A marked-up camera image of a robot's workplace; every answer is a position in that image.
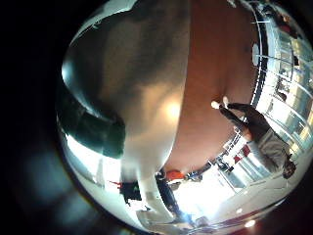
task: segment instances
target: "floor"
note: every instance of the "floor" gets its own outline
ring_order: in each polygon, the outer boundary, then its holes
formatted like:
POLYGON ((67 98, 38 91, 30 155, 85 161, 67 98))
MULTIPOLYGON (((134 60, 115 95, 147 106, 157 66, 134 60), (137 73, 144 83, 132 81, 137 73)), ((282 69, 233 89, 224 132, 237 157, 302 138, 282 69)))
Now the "floor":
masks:
POLYGON ((249 103, 256 70, 251 59, 257 29, 252 14, 227 1, 191 1, 187 81, 178 131, 166 170, 189 172, 213 161, 233 126, 210 107, 227 95, 249 103))

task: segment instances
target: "person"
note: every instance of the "person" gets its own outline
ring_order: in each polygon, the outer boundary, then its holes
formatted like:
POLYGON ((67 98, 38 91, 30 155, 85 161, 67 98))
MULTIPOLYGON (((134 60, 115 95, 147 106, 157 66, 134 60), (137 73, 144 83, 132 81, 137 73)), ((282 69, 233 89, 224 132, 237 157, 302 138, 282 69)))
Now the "person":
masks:
POLYGON ((275 133, 264 115, 250 104, 230 104, 227 97, 223 98, 223 102, 226 108, 216 101, 211 106, 218 109, 241 132, 250 151, 270 172, 282 169, 283 177, 290 178, 296 169, 291 161, 290 147, 275 133), (243 112, 246 121, 239 119, 229 109, 243 112))

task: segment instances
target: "dark pants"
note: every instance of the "dark pants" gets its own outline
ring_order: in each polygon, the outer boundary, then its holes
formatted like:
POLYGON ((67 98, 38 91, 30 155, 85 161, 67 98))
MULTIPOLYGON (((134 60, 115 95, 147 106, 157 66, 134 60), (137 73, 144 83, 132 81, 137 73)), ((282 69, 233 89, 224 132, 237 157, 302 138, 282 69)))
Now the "dark pants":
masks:
POLYGON ((228 108, 243 112, 247 122, 243 122, 231 111, 222 106, 219 107, 219 111, 240 131, 247 127, 256 142, 258 142, 260 138, 262 138, 262 136, 271 128, 264 115, 257 111, 252 105, 232 103, 228 105, 228 108))

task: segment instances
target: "orange object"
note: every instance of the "orange object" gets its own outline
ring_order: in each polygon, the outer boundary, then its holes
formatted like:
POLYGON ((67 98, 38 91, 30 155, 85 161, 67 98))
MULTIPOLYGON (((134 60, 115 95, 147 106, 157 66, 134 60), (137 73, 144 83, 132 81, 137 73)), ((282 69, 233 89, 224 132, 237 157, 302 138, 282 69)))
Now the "orange object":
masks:
POLYGON ((169 172, 166 173, 166 178, 169 181, 174 180, 174 179, 184 179, 185 175, 179 170, 170 170, 169 172))

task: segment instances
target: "black background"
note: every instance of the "black background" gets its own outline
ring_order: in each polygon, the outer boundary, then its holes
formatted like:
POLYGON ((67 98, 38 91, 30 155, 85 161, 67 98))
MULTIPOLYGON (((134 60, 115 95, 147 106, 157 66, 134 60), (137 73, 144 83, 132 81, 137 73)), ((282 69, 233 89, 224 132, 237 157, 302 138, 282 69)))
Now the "black background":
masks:
MULTIPOLYGON (((42 178, 55 180, 55 174, 51 172, 60 167, 61 162, 52 159, 62 155, 55 126, 56 81, 68 44, 82 22, 103 2, 14 0, 2 3, 1 147, 4 151, 1 154, 1 212, 5 219, 2 219, 4 226, 1 229, 8 229, 8 234, 119 234, 123 228, 144 234, 118 221, 91 201, 88 205, 92 205, 96 216, 80 219, 64 228, 53 222, 55 208, 73 194, 85 198, 84 190, 79 185, 73 186, 76 184, 72 179, 70 189, 57 202, 38 208, 29 177, 34 175, 40 181, 42 175, 42 178), (34 158, 43 163, 39 165, 42 172, 38 167, 26 167, 34 158), (47 165, 44 163, 48 163, 50 171, 45 170, 47 165)), ((312 1, 280 2, 291 11, 313 42, 312 1)), ((277 210, 253 230, 238 234, 313 234, 312 179, 310 167, 296 190, 277 210)))

